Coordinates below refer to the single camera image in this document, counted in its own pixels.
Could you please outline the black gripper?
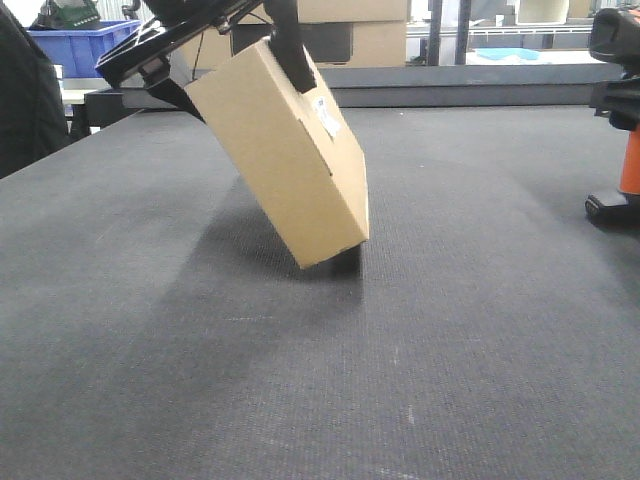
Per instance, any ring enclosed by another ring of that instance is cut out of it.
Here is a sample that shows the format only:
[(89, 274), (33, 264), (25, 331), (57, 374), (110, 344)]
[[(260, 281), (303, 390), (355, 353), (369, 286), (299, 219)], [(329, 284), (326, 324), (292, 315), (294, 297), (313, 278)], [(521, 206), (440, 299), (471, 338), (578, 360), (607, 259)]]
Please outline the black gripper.
[[(153, 17), (141, 24), (96, 63), (96, 71), (111, 86), (134, 75), (143, 79), (154, 98), (173, 105), (203, 122), (184, 88), (171, 77), (169, 55), (198, 34), (214, 27), (228, 33), (255, 10), (259, 1), (148, 1)], [(296, 0), (264, 2), (273, 21), (269, 47), (293, 87), (304, 94), (316, 87), (307, 61)]]

